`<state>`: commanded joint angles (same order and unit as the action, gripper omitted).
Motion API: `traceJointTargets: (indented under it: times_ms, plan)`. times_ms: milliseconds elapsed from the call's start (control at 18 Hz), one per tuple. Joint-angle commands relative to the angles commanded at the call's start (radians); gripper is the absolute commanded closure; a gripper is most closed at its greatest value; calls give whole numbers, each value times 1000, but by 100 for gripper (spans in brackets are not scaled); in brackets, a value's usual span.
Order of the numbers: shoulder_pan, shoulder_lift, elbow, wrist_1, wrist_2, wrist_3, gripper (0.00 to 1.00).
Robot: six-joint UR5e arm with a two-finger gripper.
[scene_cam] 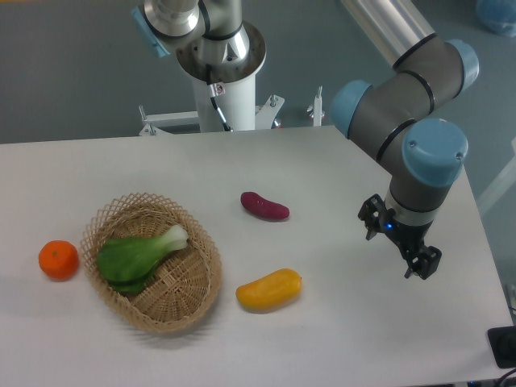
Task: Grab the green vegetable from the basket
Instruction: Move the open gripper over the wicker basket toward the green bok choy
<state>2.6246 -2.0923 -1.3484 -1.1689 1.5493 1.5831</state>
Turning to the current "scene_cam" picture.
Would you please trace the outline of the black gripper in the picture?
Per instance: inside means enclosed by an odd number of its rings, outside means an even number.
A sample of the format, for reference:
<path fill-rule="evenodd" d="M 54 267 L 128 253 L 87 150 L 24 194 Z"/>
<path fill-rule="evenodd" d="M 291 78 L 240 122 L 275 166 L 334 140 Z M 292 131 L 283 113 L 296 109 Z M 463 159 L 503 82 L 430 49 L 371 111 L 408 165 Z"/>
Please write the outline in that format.
<path fill-rule="evenodd" d="M 408 268 L 404 278 L 416 276 L 426 280 L 436 272 L 442 257 L 442 252 L 438 248 L 424 246 L 424 238 L 431 224 L 411 226 L 394 218 L 384 220 L 384 213 L 385 203 L 379 194 L 375 193 L 363 202 L 358 218 L 367 230 L 366 240 L 372 239 L 378 233 L 385 234 L 402 255 L 407 255 Z"/>

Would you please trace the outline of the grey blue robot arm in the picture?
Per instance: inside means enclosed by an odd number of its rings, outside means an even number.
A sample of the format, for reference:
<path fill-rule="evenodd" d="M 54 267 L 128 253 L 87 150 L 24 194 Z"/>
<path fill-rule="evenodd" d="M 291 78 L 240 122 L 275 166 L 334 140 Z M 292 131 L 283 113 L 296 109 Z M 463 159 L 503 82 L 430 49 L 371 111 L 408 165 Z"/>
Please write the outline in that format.
<path fill-rule="evenodd" d="M 397 246 L 408 276 L 427 279 L 442 254 L 424 238 L 468 152 L 465 134 L 432 113 L 476 80 L 478 59 L 468 44 L 442 41 L 410 1 L 344 6 L 395 72 L 379 86 L 351 81 L 331 104 L 335 127 L 391 176 L 387 194 L 367 199 L 358 216 L 368 237 Z M 202 131 L 272 126 L 255 108 L 264 38 L 241 2 L 145 1 L 131 14 L 151 50 L 176 56 L 191 78 Z"/>

